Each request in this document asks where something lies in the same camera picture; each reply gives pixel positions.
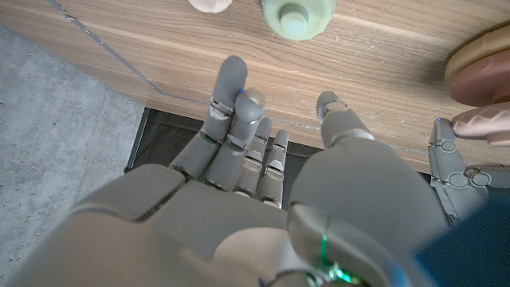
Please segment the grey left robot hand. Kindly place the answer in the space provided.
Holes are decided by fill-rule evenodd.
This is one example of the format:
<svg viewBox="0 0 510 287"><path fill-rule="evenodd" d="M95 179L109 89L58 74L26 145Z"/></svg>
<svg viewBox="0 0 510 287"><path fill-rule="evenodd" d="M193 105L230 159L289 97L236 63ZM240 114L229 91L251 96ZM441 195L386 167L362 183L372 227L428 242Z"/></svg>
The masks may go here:
<svg viewBox="0 0 510 287"><path fill-rule="evenodd" d="M436 191L449 226L458 226L489 200L490 194L509 192L509 165L465 164L446 118L433 123L429 146L430 186Z"/></svg>

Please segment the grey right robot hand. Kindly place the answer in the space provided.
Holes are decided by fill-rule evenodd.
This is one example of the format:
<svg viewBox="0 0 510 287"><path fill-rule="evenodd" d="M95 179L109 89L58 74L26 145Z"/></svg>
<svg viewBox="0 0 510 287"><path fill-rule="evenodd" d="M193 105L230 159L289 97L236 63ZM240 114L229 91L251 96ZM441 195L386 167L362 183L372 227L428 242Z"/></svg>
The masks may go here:
<svg viewBox="0 0 510 287"><path fill-rule="evenodd" d="M265 98L228 57L206 122L169 167L148 164L76 203L12 286L431 286L416 254L449 224L437 195L333 92L324 150L281 209L284 138L266 175Z"/></svg>

